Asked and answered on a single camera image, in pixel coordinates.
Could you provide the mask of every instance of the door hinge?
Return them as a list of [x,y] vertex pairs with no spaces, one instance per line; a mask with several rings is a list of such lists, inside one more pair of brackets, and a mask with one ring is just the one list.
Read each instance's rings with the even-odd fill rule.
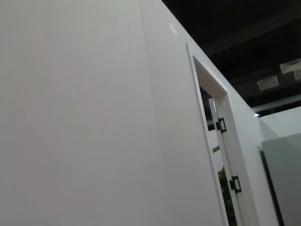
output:
[[[237,180],[239,188],[236,187],[235,180]],[[241,186],[240,186],[238,176],[232,177],[232,180],[230,180],[229,182],[230,182],[231,190],[234,190],[235,193],[241,192]]]
[[226,128],[226,124],[225,124],[224,118],[217,119],[217,120],[218,121],[215,122],[217,130],[221,130],[221,133],[226,132],[227,128]]

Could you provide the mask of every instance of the ceiling beam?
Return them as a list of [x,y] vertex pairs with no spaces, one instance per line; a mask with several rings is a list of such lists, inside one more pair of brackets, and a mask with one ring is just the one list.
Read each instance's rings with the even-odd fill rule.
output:
[[301,20],[301,4],[289,7],[263,21],[253,24],[238,32],[234,32],[224,38],[202,47],[208,57],[222,51],[241,45],[268,32],[279,29],[294,21]]

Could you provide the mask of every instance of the door frame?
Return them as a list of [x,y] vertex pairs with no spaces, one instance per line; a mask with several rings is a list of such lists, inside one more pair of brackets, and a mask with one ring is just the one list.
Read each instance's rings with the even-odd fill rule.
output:
[[210,156],[211,170],[214,177],[214,185],[217,196],[220,200],[220,211],[223,216],[224,225],[228,225],[227,214],[223,202],[222,192],[220,189],[220,183],[218,174],[214,167],[213,152],[209,148],[208,142],[208,128],[205,116],[205,110],[203,106],[202,96],[200,94],[199,87],[201,86],[207,93],[209,93],[215,100],[215,107],[219,117],[225,119],[227,126],[227,132],[222,135],[223,144],[227,151],[227,161],[232,176],[239,176],[242,192],[236,194],[238,202],[239,215],[244,226],[259,226],[258,214],[255,207],[253,193],[251,190],[250,180],[248,178],[245,160],[242,154],[241,144],[238,138],[238,132],[236,129],[233,110],[231,106],[230,96],[227,87],[217,77],[217,75],[210,69],[209,65],[202,63],[202,58],[205,54],[201,51],[194,51],[187,43],[187,51],[189,54],[190,66],[192,76],[195,83],[196,94],[198,97],[198,105],[200,109],[201,119],[203,121],[203,131],[206,139],[206,146]]

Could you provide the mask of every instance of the gray wall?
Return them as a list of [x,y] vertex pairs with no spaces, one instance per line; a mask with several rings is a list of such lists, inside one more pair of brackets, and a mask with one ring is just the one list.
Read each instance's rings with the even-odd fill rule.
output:
[[301,225],[301,133],[262,143],[285,226]]

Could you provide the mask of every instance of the ceiling vent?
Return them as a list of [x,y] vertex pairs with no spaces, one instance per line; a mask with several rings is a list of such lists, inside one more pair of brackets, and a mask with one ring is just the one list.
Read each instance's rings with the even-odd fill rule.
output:
[[282,74],[301,70],[301,59],[280,65]]
[[278,79],[276,76],[260,80],[257,82],[257,84],[258,84],[260,90],[265,90],[265,89],[279,86]]
[[301,80],[301,70],[295,71],[295,80]]

